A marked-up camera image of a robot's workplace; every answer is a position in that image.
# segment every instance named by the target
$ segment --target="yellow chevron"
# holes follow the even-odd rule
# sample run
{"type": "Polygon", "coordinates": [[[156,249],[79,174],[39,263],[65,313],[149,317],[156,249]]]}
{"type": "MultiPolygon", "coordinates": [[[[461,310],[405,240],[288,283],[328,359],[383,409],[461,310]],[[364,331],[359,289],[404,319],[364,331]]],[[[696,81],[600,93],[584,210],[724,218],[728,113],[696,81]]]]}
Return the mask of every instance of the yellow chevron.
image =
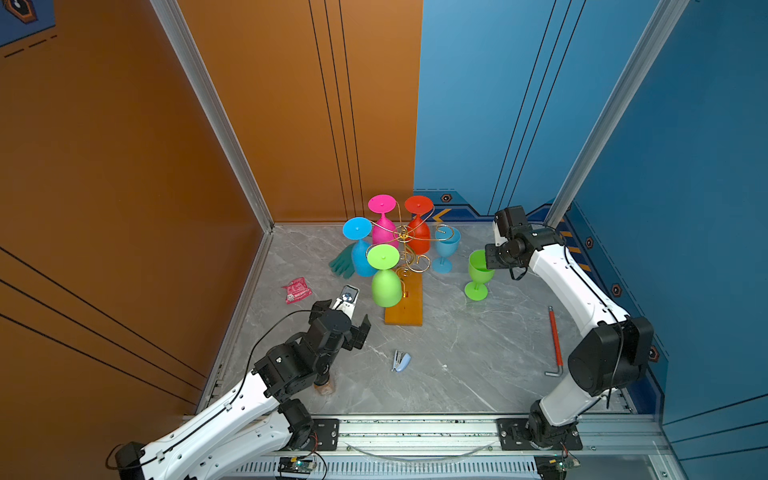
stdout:
{"type": "Polygon", "coordinates": [[[446,209],[444,209],[442,212],[440,212],[439,214],[437,214],[437,215],[432,215],[432,219],[433,219],[435,222],[441,223],[441,222],[442,222],[442,218],[440,218],[440,216],[441,216],[441,215],[444,215],[444,214],[446,214],[446,213],[448,213],[448,212],[449,212],[449,211],[451,211],[451,210],[452,210],[451,208],[446,208],[446,209]]]}

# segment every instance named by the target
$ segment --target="wooden board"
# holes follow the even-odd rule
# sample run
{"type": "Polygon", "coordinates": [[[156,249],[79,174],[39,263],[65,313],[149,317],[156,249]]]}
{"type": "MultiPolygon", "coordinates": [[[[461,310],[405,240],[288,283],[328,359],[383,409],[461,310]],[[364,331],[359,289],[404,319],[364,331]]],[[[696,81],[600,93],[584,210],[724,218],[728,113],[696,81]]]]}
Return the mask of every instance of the wooden board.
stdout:
{"type": "Polygon", "coordinates": [[[406,282],[406,295],[395,306],[384,312],[384,323],[387,325],[422,325],[422,275],[410,273],[401,276],[406,282]]]}

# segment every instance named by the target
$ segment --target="green glove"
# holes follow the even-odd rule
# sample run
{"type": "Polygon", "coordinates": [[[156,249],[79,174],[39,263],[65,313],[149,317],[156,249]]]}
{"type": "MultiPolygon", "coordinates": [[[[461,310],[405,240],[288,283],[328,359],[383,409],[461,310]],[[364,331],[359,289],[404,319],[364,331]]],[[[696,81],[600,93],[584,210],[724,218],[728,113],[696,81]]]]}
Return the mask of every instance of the green glove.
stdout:
{"type": "Polygon", "coordinates": [[[342,250],[339,256],[328,264],[331,271],[336,275],[350,278],[355,273],[355,266],[352,264],[352,247],[354,247],[354,243],[342,250]]]}

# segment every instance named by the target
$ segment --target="blue wall panel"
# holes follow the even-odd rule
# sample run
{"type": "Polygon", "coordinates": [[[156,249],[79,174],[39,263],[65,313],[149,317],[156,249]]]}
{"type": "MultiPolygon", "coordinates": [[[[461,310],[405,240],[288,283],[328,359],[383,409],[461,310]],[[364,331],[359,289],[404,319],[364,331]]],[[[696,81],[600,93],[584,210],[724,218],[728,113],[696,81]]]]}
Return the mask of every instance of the blue wall panel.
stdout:
{"type": "Polygon", "coordinates": [[[480,214],[553,198],[656,4],[425,0],[415,189],[480,214]]]}
{"type": "MultiPolygon", "coordinates": [[[[676,422],[768,393],[765,45],[768,3],[691,2],[577,195],[664,342],[673,440],[766,419],[755,400],[676,422]]],[[[680,442],[678,453],[759,448],[762,429],[680,442]]],[[[761,456],[744,478],[764,478],[761,456]]],[[[692,478],[736,478],[737,457],[749,458],[684,466],[692,478]]]]}

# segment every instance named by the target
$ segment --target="orange wall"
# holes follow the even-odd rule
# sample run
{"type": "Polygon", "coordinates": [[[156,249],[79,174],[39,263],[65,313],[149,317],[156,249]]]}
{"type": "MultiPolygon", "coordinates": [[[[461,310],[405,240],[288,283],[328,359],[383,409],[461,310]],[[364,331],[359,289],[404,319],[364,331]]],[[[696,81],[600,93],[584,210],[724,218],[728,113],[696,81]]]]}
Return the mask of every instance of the orange wall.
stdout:
{"type": "Polygon", "coordinates": [[[0,450],[114,480],[113,445],[194,411],[262,233],[149,2],[55,13],[0,48],[0,450]]]}
{"type": "Polygon", "coordinates": [[[179,3],[275,221],[412,194],[421,0],[179,3]]]}

